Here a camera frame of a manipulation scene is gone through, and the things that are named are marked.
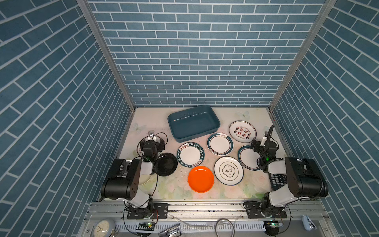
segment black mounting plate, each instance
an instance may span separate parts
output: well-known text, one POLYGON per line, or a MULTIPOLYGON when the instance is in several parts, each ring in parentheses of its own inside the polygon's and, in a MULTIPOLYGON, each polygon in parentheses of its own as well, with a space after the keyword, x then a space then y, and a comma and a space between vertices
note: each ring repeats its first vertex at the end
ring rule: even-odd
MULTIPOLYGON (((168 212, 168 203, 154 203, 153 208, 158 211, 158 219, 167 219, 167 212, 168 212)), ((143 217, 146 216, 146 213, 139 213, 136 211, 136 209, 129 207, 127 208, 128 210, 128 215, 127 219, 128 220, 144 220, 143 217)))
MULTIPOLYGON (((273 218, 273 217, 266 217, 262 214, 260 209, 260 202, 245 202, 243 206, 246 209, 247 217, 249 219, 257 219, 257 218, 273 218)), ((287 214, 285 211, 279 211, 279 214, 276 214, 275 218, 287 218, 287 214)))

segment table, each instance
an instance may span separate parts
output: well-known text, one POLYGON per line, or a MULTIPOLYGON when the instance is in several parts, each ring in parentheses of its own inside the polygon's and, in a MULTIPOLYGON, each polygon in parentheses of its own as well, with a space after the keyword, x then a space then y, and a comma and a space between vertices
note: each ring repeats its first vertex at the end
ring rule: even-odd
MULTIPOLYGON (((148 135, 148 131, 154 130, 155 134, 164 132, 168 136, 168 143, 164 152, 172 153, 176 156, 178 148, 182 143, 178 143, 173 138, 167 117, 174 112, 184 110, 186 108, 137 108, 133 117, 130 129, 128 131, 125 143, 123 145, 119 158, 131 160, 137 157, 136 147, 138 142, 148 135)), ((257 140, 261 140, 265 131, 268 131, 272 125, 271 119, 265 108, 212 108, 220 120, 221 126, 217 132, 229 134, 229 125, 238 120, 247 121, 257 130, 257 140)), ((208 167, 213 172, 213 166, 216 160, 220 158, 211 153, 207 147, 207 139, 210 135, 199 137, 191 141, 201 145, 205 151, 205 158, 201 165, 208 167)), ((284 158, 286 153, 274 129, 272 137, 278 141, 280 149, 276 156, 284 158)), ((240 147, 246 145, 233 140, 233 151, 227 156, 237 158, 237 152, 240 147)), ((215 183, 212 189, 206 193, 196 193, 188 185, 188 173, 191 168, 186 168, 178 164, 176 171, 167 177, 158 177, 157 190, 153 195, 154 200, 226 200, 226 199, 252 199, 261 198, 264 193, 272 191, 268 174, 262 171, 251 171, 244 169, 244 177, 242 181, 234 186, 224 185, 215 177, 215 183)), ((150 180, 140 185, 139 188, 145 193, 152 193, 156 183, 156 175, 154 174, 150 180)))

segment tray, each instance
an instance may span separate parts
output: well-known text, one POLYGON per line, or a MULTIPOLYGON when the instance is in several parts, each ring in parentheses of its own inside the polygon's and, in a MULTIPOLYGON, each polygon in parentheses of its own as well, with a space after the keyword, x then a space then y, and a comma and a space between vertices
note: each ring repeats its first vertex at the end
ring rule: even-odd
POLYGON ((221 125, 208 105, 172 113, 167 120, 173 137, 179 143, 216 132, 221 125))

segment blue brick wall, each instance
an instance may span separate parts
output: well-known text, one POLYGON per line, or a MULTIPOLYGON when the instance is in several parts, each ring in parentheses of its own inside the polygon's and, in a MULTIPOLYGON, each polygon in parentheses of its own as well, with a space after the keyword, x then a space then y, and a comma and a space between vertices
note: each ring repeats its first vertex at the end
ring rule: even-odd
POLYGON ((266 107, 324 0, 90 4, 136 106, 266 107))
POLYGON ((75 0, 0 1, 0 236, 76 235, 129 113, 75 0))
POLYGON ((274 114, 293 153, 315 158, 341 236, 378 236, 379 1, 337 0, 274 114))

